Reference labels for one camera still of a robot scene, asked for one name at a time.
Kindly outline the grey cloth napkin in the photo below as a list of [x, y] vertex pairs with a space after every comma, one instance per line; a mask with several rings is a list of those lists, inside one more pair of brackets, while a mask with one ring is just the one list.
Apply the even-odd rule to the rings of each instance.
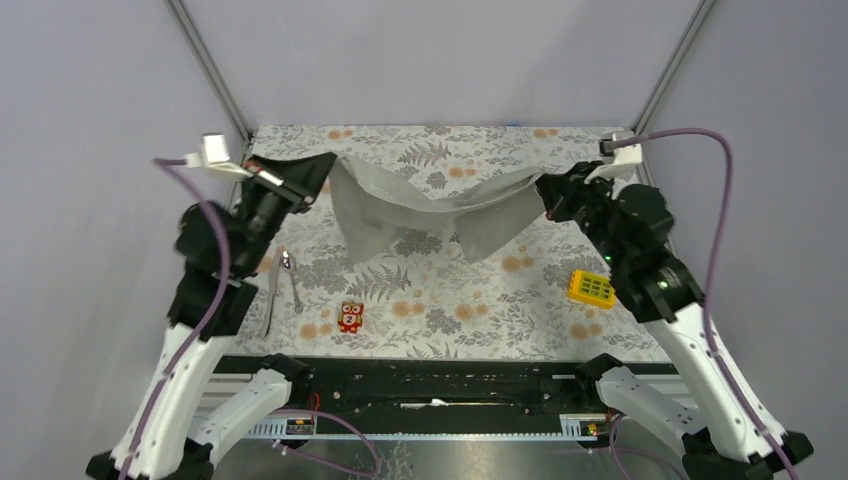
[[343, 157], [329, 175], [331, 200], [347, 254], [367, 261], [409, 230], [454, 227], [465, 259], [481, 261], [505, 246], [544, 211], [535, 182], [543, 170], [496, 176], [453, 197], [431, 199], [399, 175]]

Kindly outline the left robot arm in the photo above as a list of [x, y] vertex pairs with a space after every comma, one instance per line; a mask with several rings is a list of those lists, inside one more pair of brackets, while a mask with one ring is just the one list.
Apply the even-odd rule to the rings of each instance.
[[92, 479], [209, 479], [227, 452], [267, 414], [309, 401], [305, 364], [267, 357], [256, 377], [199, 425], [192, 420], [216, 366], [257, 294], [251, 278], [286, 217], [306, 212], [337, 157], [323, 153], [278, 161], [251, 157], [237, 168], [235, 210], [207, 200], [185, 176], [194, 157], [155, 165], [195, 197], [182, 215], [176, 251], [184, 274], [167, 311], [154, 377], [118, 444], [93, 456]]

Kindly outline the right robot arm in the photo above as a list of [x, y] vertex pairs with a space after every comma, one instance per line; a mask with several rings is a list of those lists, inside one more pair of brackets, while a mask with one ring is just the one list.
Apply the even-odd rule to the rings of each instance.
[[753, 393], [705, 311], [706, 297], [686, 265], [666, 245], [674, 219], [656, 188], [615, 190], [581, 162], [564, 174], [537, 179], [550, 221], [574, 222], [610, 269], [612, 290], [658, 342], [686, 385], [684, 406], [636, 379], [602, 354], [584, 363], [575, 402], [607, 406], [672, 449], [691, 479], [771, 479], [792, 473], [814, 451], [809, 438], [777, 421]]

